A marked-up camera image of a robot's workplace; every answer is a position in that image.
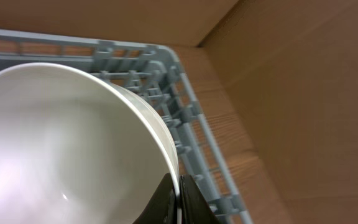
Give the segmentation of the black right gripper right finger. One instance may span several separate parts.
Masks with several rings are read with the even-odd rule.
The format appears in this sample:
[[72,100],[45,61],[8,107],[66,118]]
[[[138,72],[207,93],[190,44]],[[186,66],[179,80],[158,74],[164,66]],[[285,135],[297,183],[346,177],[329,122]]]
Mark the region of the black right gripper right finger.
[[183,224],[220,224],[192,176],[181,175],[180,203]]

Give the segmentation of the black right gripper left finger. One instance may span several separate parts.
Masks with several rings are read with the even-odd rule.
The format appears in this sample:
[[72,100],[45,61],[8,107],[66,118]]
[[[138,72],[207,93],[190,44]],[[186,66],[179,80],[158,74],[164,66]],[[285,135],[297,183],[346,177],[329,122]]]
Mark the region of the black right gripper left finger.
[[177,222],[177,197],[172,177],[165,174],[134,224],[174,224]]

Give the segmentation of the white bowl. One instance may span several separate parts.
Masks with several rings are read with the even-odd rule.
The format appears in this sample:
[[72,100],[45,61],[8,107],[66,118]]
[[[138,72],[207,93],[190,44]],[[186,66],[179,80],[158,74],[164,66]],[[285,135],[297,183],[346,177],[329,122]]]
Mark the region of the white bowl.
[[178,156],[140,96],[81,70],[0,71],[0,223],[133,223]]

